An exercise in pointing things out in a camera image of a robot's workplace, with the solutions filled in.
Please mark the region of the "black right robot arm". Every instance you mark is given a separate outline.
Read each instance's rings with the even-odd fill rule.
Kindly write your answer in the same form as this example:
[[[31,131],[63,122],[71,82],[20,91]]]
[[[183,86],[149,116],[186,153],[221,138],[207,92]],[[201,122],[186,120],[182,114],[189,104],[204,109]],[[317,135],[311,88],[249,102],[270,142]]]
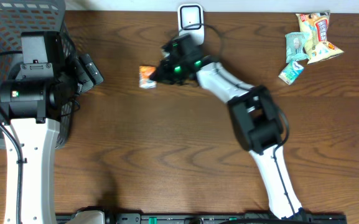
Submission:
[[[196,61],[174,62],[165,58],[150,79],[170,85],[196,80],[228,107],[237,141],[254,159],[263,180],[269,209],[279,219],[299,219],[303,211],[287,172],[284,144],[288,122],[265,86],[247,84],[220,62],[206,57]]]

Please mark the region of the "mint green snack pouch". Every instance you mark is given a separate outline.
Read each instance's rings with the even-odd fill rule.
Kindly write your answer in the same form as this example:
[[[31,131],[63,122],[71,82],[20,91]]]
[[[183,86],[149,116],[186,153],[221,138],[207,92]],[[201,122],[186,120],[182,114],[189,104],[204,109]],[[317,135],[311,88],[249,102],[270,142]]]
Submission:
[[[304,52],[304,47],[309,39],[307,32],[291,32],[285,35],[286,38],[286,63],[310,59]]]

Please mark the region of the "yellow white snack bag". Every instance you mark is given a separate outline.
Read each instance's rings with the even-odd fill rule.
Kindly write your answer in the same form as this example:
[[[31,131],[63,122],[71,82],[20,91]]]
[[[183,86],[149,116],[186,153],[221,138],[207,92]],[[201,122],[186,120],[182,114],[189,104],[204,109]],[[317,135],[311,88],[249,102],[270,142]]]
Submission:
[[[301,32],[309,34],[304,50],[309,56],[308,64],[337,57],[344,53],[327,40],[330,10],[310,14],[296,14]]]

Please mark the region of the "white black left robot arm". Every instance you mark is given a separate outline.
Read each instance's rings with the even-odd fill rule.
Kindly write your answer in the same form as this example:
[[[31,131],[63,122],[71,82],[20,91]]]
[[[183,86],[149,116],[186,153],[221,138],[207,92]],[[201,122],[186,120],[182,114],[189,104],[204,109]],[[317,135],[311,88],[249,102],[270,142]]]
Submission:
[[[0,127],[7,149],[5,223],[56,223],[55,150],[76,98],[103,82],[88,54],[63,51],[55,31],[24,32],[19,71],[0,86]]]

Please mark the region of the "green tissue pack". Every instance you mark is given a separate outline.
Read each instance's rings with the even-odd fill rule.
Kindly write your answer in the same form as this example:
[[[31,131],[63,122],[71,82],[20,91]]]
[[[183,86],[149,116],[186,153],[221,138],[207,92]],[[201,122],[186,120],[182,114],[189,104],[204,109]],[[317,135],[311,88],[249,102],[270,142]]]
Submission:
[[[303,70],[304,67],[301,64],[295,60],[291,60],[280,72],[278,77],[288,85],[292,85]]]

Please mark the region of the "orange tissue pack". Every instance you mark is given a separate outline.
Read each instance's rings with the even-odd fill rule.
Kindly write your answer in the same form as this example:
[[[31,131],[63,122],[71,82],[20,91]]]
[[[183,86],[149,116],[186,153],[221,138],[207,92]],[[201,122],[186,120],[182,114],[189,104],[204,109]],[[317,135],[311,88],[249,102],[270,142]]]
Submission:
[[[155,88],[157,83],[150,79],[151,75],[156,71],[156,67],[141,65],[139,67],[139,87],[143,89]]]

